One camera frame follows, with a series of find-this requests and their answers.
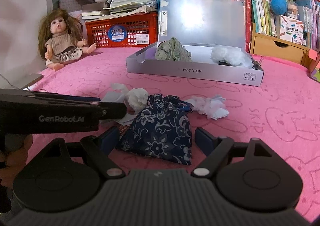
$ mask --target pink blanket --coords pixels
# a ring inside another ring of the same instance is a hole
[[[134,74],[126,72],[125,58],[138,49],[98,49],[96,53],[65,66],[58,72],[44,70],[44,78],[33,90],[60,94],[104,97],[111,83],[125,84],[129,89],[145,88],[150,94],[192,95],[212,97],[221,94],[227,99],[230,114],[218,121],[197,113],[189,115],[194,129],[203,127],[215,136],[226,135],[247,142],[257,137],[265,141],[302,177],[303,192],[297,211],[314,220],[320,211],[320,85],[307,77],[307,70],[288,61],[265,58],[265,71],[260,87],[178,77]],[[84,135],[35,135],[29,160],[56,137],[68,142],[79,141]],[[113,150],[110,158],[124,170],[169,169],[183,167],[191,171],[204,158],[193,141],[189,167],[163,160],[138,157]]]

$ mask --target doll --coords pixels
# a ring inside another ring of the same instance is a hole
[[[48,68],[60,70],[78,60],[82,53],[95,51],[95,43],[86,47],[88,41],[82,38],[82,29],[81,21],[62,9],[53,10],[41,20],[38,50]]]

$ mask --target doll's hand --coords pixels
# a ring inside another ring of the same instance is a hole
[[[17,151],[10,152],[7,156],[0,153],[0,162],[5,162],[6,167],[0,169],[1,185],[12,188],[13,180],[18,173],[25,167],[28,159],[28,150],[33,143],[32,135],[27,135],[24,139],[23,146]]]
[[[52,58],[52,47],[50,45],[47,46],[47,52],[44,54],[45,59]]]

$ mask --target gray box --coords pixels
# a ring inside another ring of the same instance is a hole
[[[253,86],[260,86],[262,82],[263,70],[256,61],[253,62],[253,69],[250,69],[220,64],[145,59],[146,53],[155,52],[158,44],[159,42],[155,42],[127,57],[127,72],[195,78]],[[208,50],[216,46],[206,44],[192,45],[207,47]]]
[[[193,62],[149,59],[160,42],[176,37],[188,46]],[[212,47],[241,48],[245,52],[243,4],[232,0],[160,0],[158,42],[126,59],[128,73],[177,76],[260,86],[263,70],[214,64]]]

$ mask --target patterned skirt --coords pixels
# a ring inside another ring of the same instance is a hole
[[[53,55],[51,59],[45,62],[46,66],[52,63],[69,64],[78,60],[82,56],[82,48],[69,47],[65,51]]]

